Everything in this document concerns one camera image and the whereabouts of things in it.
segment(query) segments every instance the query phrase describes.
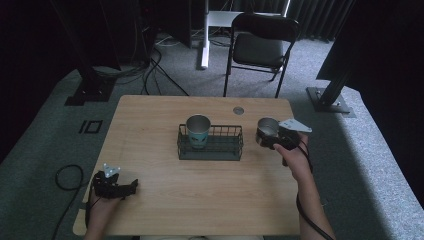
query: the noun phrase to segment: forearm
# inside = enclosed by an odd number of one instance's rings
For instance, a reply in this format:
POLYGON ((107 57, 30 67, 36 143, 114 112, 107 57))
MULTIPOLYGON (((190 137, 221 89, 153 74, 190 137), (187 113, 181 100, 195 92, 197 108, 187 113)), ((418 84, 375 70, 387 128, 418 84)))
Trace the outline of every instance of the forearm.
MULTIPOLYGON (((312 175, 302 181, 298 181, 298 189, 299 201, 305 215, 325 233, 335 239, 333 229, 322 208, 318 189, 312 175)), ((299 216, 299 220, 301 239, 324 239, 302 216, 299 216)))

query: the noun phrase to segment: chair seat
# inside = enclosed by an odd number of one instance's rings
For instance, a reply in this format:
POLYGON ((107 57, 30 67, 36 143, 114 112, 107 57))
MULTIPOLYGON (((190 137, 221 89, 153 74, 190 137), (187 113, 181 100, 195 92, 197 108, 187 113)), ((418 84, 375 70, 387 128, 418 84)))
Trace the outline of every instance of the chair seat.
POLYGON ((280 68, 283 65, 283 43, 280 40, 263 39, 252 34, 240 33, 234 45, 233 60, 238 64, 280 68))

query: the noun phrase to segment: metal stand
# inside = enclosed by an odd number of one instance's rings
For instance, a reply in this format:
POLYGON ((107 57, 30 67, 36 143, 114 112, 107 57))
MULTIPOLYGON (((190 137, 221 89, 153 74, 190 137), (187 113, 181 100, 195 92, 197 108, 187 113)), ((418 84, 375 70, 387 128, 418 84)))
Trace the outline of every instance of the metal stand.
POLYGON ((346 105, 342 95, 339 95, 336 101, 334 101, 331 105, 324 105, 319 100, 321 98, 321 94, 325 91, 325 88, 308 87, 306 88, 306 91, 314 105, 315 111, 341 113, 346 118, 356 118, 353 109, 346 105))

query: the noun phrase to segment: stand base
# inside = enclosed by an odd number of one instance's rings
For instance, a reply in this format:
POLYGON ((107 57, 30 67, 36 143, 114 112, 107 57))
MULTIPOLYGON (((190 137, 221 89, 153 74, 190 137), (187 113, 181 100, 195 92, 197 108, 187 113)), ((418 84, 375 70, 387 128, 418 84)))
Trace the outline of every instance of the stand base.
POLYGON ((86 91, 84 80, 75 91, 74 96, 68 97, 65 106, 83 106, 85 102, 107 102, 115 86, 116 78, 108 78, 95 91, 86 91))
POLYGON ((339 95, 332 105, 326 106, 319 102, 321 94, 325 91, 325 88, 308 87, 306 88, 306 91, 314 105, 315 111, 341 113, 346 118, 356 118, 353 109, 346 105, 342 95, 339 95))

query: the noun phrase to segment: black wire basket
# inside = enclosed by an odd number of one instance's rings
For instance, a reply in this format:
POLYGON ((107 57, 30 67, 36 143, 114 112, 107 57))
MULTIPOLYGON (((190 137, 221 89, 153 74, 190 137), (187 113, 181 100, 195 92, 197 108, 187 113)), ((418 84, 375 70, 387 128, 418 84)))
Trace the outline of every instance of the black wire basket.
POLYGON ((178 130, 178 157, 180 160, 239 161, 243 149, 242 127, 238 125, 212 125, 205 147, 193 148, 185 124, 178 130))

